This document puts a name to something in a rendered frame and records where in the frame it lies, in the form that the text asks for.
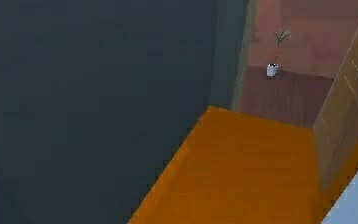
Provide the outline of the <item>pale blue grey furniture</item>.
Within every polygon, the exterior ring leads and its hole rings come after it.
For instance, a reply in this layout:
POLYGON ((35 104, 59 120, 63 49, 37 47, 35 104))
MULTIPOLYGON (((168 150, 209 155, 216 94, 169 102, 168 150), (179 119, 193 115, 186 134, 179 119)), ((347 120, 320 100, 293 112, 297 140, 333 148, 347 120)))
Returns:
POLYGON ((321 224, 358 224, 358 171, 321 224))

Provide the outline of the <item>house plant in white pot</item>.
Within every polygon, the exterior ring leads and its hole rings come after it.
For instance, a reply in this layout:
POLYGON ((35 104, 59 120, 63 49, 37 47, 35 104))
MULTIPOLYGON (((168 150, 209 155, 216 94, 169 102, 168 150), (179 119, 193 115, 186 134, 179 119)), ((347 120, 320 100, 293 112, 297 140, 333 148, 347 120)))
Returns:
POLYGON ((283 30, 280 29, 278 32, 274 33, 275 37, 276 37, 276 51, 275 51, 275 56, 274 59, 271 63, 269 63, 267 65, 266 68, 266 75, 269 79, 273 79, 277 73, 278 67, 279 65, 277 64, 277 60, 279 57, 279 52, 280 52, 280 48, 281 48, 281 44, 285 41, 285 40, 290 40, 292 38, 292 34, 290 30, 283 30))

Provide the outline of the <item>brown wooden room door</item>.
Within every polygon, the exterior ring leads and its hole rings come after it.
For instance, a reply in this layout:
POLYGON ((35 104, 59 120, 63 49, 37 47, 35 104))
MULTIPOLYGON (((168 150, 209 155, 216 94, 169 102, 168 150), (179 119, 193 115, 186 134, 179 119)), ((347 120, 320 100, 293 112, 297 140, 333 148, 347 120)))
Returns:
POLYGON ((358 144, 358 28, 313 132, 320 188, 326 190, 358 144))

